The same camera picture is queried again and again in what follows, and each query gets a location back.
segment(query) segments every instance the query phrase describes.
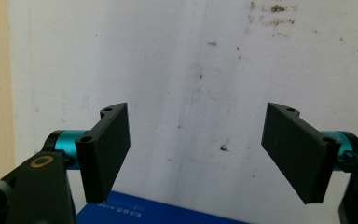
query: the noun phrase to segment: screw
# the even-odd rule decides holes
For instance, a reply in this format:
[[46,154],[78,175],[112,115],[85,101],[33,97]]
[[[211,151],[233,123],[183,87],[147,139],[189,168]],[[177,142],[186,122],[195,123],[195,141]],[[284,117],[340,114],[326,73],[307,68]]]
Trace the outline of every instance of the screw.
[[54,161],[52,156],[41,156],[31,161],[30,165],[32,168],[40,168],[49,165],[52,161]]

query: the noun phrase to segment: teal cylindrical joint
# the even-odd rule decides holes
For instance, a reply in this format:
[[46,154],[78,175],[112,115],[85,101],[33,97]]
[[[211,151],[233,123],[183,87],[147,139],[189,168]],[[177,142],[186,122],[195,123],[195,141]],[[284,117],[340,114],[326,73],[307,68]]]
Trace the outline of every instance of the teal cylindrical joint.
[[338,152],[338,163],[344,162],[344,153],[346,151],[353,151],[352,145],[348,137],[341,132],[328,132],[328,131],[321,131],[321,133],[326,137],[332,137],[337,139],[339,142],[341,142],[341,148]]
[[55,149],[63,150],[66,156],[75,160],[75,164],[68,167],[67,170],[79,169],[75,140],[78,138],[78,136],[83,135],[85,132],[86,130],[65,130],[60,134],[60,136],[57,139]]

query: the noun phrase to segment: black bracket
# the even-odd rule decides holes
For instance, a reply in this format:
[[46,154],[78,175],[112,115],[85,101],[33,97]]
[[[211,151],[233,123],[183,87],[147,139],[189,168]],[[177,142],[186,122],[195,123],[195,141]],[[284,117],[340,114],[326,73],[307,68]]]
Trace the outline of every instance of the black bracket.
[[323,135],[299,114],[292,107],[268,103],[263,148],[304,203],[323,202],[335,166],[351,173],[338,212],[341,223],[358,223],[358,138],[338,132],[348,139],[345,147],[350,150],[341,148],[342,139]]
[[42,150],[0,180],[0,223],[76,223],[66,169],[79,164],[88,203],[104,201],[130,148],[127,104],[101,110],[89,131],[55,131]]

